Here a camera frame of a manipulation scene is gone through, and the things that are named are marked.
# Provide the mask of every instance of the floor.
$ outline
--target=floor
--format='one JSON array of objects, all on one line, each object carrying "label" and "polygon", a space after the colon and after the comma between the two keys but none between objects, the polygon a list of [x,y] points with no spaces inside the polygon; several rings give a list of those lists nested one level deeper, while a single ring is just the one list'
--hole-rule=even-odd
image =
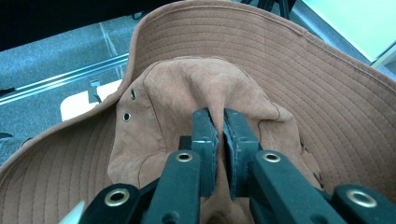
[{"label": "floor", "polygon": [[[278,6],[273,12],[279,14]],[[369,63],[332,27],[319,18],[304,3],[297,1],[290,20],[302,25],[352,57]],[[52,78],[128,53],[129,42],[138,20],[132,16],[104,21],[77,30],[52,36],[34,43],[0,52],[0,90],[21,88],[40,80]],[[396,63],[378,68],[396,80]],[[123,66],[92,73],[79,81],[60,84],[60,87],[2,104],[0,98],[0,133],[16,139],[35,136],[62,122],[60,104],[67,96],[86,91],[92,80],[106,84],[122,78]],[[0,135],[0,164],[15,149],[5,149]]]}]

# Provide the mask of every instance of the brown hat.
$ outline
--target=brown hat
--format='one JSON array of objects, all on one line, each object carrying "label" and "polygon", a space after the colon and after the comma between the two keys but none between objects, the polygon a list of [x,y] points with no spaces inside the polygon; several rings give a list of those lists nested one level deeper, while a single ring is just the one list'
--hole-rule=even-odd
[{"label": "brown hat", "polygon": [[[262,147],[284,153],[318,188],[360,184],[396,202],[395,90],[371,67],[255,7],[161,7],[136,27],[114,94],[0,167],[0,222],[54,223],[112,183],[144,187],[202,107],[218,133],[224,107],[242,112]],[[247,199],[229,196],[223,155],[220,144],[201,221],[251,222]]]}]

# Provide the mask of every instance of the stitched brim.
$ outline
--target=stitched brim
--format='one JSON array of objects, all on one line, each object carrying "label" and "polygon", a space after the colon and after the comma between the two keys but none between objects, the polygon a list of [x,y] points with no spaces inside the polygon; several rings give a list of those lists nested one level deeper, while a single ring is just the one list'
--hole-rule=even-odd
[{"label": "stitched brim", "polygon": [[118,91],[45,131],[0,168],[1,223],[54,223],[111,184],[116,102],[150,64],[220,56],[247,71],[298,121],[324,188],[355,183],[396,202],[396,85],[305,29],[254,7],[186,1],[137,26]]}]

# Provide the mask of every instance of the metal rivet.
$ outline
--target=metal rivet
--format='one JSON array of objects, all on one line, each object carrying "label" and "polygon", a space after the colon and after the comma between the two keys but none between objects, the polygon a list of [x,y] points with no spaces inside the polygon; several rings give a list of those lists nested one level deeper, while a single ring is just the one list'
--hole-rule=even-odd
[{"label": "metal rivet", "polygon": [[136,94],[134,93],[134,89],[131,89],[131,97],[132,99],[136,99]]},{"label": "metal rivet", "polygon": [[105,204],[110,207],[117,207],[126,203],[129,199],[127,189],[113,189],[105,197]]},{"label": "metal rivet", "polygon": [[280,161],[280,157],[277,156],[277,155],[274,154],[274,153],[265,153],[262,157],[263,157],[266,161],[269,161],[269,162],[279,162],[279,161]]},{"label": "metal rivet", "polygon": [[131,114],[130,113],[125,113],[124,116],[122,117],[122,119],[125,122],[128,122],[131,119]]},{"label": "metal rivet", "polygon": [[190,161],[192,160],[192,155],[190,153],[180,153],[176,156],[178,161]]},{"label": "metal rivet", "polygon": [[346,192],[346,196],[353,203],[356,203],[363,207],[372,208],[376,207],[377,205],[376,200],[372,196],[357,189],[348,190]]}]

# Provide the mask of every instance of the bucket hat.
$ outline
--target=bucket hat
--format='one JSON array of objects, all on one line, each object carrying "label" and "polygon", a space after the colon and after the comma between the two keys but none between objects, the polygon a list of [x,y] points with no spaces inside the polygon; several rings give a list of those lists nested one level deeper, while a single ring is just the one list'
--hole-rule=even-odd
[{"label": "bucket hat", "polygon": [[[359,184],[396,202],[395,89],[390,78],[258,8],[160,7],[137,25],[118,90],[27,141],[0,167],[0,222],[54,223],[111,184],[143,188],[204,107],[218,133],[224,108],[240,111],[263,148],[284,153],[319,189]],[[221,142],[201,222],[252,222],[248,199],[229,196]]]}]

